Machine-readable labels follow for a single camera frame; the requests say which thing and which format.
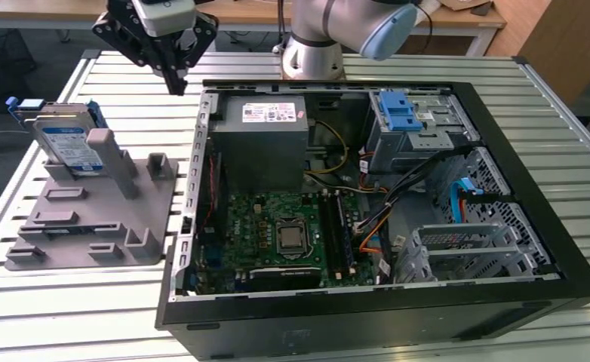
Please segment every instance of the orange wire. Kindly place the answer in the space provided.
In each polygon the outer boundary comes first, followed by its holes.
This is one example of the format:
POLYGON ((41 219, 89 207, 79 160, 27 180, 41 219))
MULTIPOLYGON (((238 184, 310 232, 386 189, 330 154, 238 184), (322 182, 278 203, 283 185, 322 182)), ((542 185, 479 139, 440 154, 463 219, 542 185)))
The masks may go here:
POLYGON ((371 237, 374 236, 374 234, 376 233, 376 231, 379 230, 379 228, 383 226, 384 222, 388 219, 388 216, 391 215, 391 211, 388 212, 388 214, 383 217, 382 220, 379 220, 378 224, 375 225, 374 229, 371 230, 371 232, 368 233, 367 237, 364 238, 363 242, 359 245, 359 251, 367 251, 371 253, 379 253, 380 251, 375 248, 366 248, 364 246, 367 245, 368 240, 371 239, 371 237))

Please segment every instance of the gray 3d-printed tray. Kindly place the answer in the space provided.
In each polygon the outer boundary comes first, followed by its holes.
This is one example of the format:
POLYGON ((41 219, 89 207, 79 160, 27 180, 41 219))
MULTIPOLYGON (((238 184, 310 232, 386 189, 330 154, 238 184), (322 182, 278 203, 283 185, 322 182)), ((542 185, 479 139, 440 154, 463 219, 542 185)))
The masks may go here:
MULTIPOLYGON (((177 168, 176 160, 164 154, 129 161, 137 188, 129 199, 108 176, 49 177, 7 254, 7 269, 156 264, 177 168)), ((59 171, 49 169, 51 175, 59 171)))

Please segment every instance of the yellow wire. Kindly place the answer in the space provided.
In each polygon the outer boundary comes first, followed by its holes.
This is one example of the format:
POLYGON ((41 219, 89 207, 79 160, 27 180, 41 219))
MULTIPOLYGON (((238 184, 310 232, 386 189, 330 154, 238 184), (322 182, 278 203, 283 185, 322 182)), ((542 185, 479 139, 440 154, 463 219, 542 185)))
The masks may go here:
POLYGON ((331 133, 338 137, 339 142, 342 142, 342 149, 344 150, 344 157, 342 158, 342 162, 339 163, 339 165, 332 168, 327 168, 324 170, 307 170, 307 171, 304 171, 304 173, 312 173, 312 174, 334 172, 342 166, 344 166, 346 160, 348 159, 348 148, 346 147, 344 139, 339 135, 338 131, 326 122, 323 122, 323 121, 316 121, 316 122, 323 124, 326 126, 326 128, 331 131, 331 133))

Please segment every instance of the floor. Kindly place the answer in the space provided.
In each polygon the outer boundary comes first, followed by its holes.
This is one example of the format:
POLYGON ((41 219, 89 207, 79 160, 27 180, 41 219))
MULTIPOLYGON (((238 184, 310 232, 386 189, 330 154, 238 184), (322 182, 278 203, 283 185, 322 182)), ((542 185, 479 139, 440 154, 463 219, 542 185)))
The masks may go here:
MULTIPOLYGON (((39 98, 55 100, 84 50, 108 47, 89 31, 72 31, 72 40, 65 44, 59 42, 52 30, 23 30, 23 37, 39 64, 39 68, 27 75, 27 83, 39 98)), ((217 51, 267 52, 276 43, 276 33, 252 33, 238 38, 240 42, 232 44, 231 38, 222 34, 216 39, 217 51)), ((577 115, 590 116, 590 85, 571 108, 577 115)), ((20 130, 8 115, 0 115, 0 131, 4 130, 20 130)), ((28 134, 0 133, 0 194, 29 144, 28 134)))

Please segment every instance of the metal table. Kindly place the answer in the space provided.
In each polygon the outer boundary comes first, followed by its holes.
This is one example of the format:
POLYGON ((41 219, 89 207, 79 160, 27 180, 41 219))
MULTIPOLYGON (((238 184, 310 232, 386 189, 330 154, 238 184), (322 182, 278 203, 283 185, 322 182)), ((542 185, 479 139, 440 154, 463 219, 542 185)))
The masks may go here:
MULTIPOLYGON (((188 75, 184 97, 165 95, 161 79, 112 51, 83 59, 57 99, 101 105, 116 140, 133 158, 164 152, 185 160, 204 78, 278 79, 271 54, 217 53, 188 75)), ((467 81, 474 84, 514 148, 590 262, 590 135, 531 67, 507 58, 395 57, 382 63, 346 56, 348 79, 467 81)), ((47 173, 31 145, 0 197, 0 360, 185 361, 188 353, 153 328, 161 270, 155 266, 7 271, 16 231, 47 173)), ((187 162, 172 210, 180 209, 187 162)), ((169 234, 179 230, 171 213, 169 234)), ((279 360, 590 360, 590 305, 526 325, 502 338, 283 357, 279 360)))

